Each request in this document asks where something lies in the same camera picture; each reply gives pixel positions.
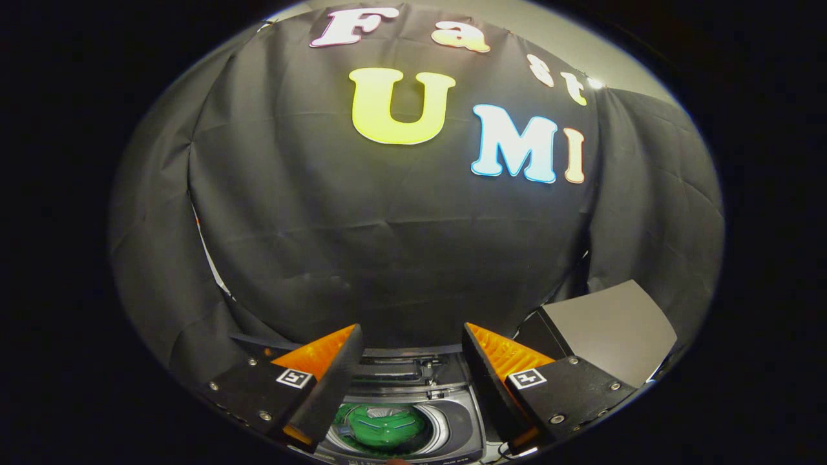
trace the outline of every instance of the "black cloth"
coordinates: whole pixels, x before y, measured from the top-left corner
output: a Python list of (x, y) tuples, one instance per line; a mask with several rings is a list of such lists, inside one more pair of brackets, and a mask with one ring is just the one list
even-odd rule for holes
[[(344, 46), (308, 46), (328, 10), (254, 25), (136, 129), (113, 191), (110, 257), (155, 356), (205, 381), (243, 357), (229, 332), (307, 343), (359, 323), (366, 347), (417, 347), (458, 343), (470, 321), (512, 336), (587, 248), (588, 290), (635, 279), (684, 347), (715, 288), (724, 227), (689, 117), (588, 85), (581, 106), (560, 73), (586, 77), (534, 44), (473, 18), (390, 6), (399, 17)], [(436, 44), (439, 21), (480, 28), (491, 51)], [(526, 54), (548, 65), (553, 88)], [(360, 135), (348, 74), (365, 67), (404, 73), (392, 114), (405, 122), (422, 111), (417, 73), (453, 77), (442, 131), (413, 146)], [(556, 182), (471, 172), (481, 103), (505, 108), (520, 132), (535, 116), (558, 125)], [(566, 127), (585, 136), (581, 184), (563, 177)]]

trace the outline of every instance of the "green object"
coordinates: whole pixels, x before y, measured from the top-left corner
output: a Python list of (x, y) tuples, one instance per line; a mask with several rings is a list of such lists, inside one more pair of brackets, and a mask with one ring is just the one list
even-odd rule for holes
[(406, 404), (344, 404), (334, 424), (343, 441), (368, 453), (404, 455), (428, 441), (428, 422)]

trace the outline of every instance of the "yellow letter u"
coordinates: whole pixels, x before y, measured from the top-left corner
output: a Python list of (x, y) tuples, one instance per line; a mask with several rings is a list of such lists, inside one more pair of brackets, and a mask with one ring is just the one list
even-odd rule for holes
[(457, 82), (444, 74), (419, 73), (416, 80), (425, 84), (422, 117), (417, 122), (398, 122), (390, 116), (394, 83), (402, 72), (389, 68), (360, 68), (348, 76), (356, 83), (353, 94), (353, 126), (372, 141), (383, 144), (413, 145), (433, 139), (445, 123), (448, 89)]

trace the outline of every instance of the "white wall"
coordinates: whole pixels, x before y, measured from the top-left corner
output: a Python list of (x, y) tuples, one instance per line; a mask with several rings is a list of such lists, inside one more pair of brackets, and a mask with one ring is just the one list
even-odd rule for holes
[[(543, 6), (525, 0), (405, 1), (467, 14), (503, 27), (610, 87), (643, 93), (681, 106), (663, 84), (631, 55), (588, 28)], [(278, 12), (274, 18), (281, 21), (304, 12), (351, 2), (355, 1), (307, 0)]]

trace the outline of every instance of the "foam letter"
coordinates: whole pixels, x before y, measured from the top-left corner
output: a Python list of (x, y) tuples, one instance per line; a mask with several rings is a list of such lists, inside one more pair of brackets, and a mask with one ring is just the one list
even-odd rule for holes
[(552, 75), (548, 73), (548, 65), (546, 65), (546, 62), (531, 54), (525, 57), (528, 58), (528, 62), (531, 63), (531, 66), (528, 68), (534, 73), (534, 77), (540, 79), (540, 82), (548, 87), (554, 87), (554, 79), (552, 79)]
[(499, 176), (503, 172), (497, 161), (503, 153), (505, 166), (516, 176), (531, 154), (531, 161), (523, 173), (526, 179), (551, 184), (557, 178), (552, 169), (552, 141), (557, 124), (544, 117), (533, 117), (523, 135), (517, 132), (511, 116), (494, 105), (476, 105), (474, 113), (482, 122), (480, 158), (471, 163), (471, 171), (477, 175)]
[(569, 89), (571, 99), (585, 107), (586, 99), (580, 95), (580, 91), (583, 90), (583, 84), (580, 84), (577, 77), (572, 73), (560, 73), (560, 76), (566, 79), (566, 86)]
[(444, 74), (419, 73), (416, 80), (425, 85), (422, 117), (417, 122), (398, 122), (390, 116), (394, 83), (402, 72), (387, 68), (361, 68), (348, 76), (356, 83), (353, 94), (353, 126), (372, 141), (383, 144), (419, 144), (433, 139), (445, 123), (448, 89), (457, 82)]
[(438, 44), (449, 47), (465, 47), (468, 50), (485, 53), (491, 50), (485, 43), (485, 36), (482, 31), (470, 24), (453, 21), (440, 21), (437, 23), (438, 31), (431, 34), (431, 38)]
[(580, 131), (567, 127), (563, 134), (569, 141), (569, 167), (566, 170), (566, 180), (570, 183), (579, 184), (586, 179), (583, 175), (583, 141), (585, 138)]
[(358, 8), (356, 10), (340, 10), (328, 15), (330, 22), (321, 37), (310, 42), (311, 47), (338, 46), (343, 44), (355, 44), (361, 40), (361, 36), (353, 33), (357, 27), (362, 32), (373, 32), (382, 22), (382, 17), (397, 17), (399, 10), (396, 8)]

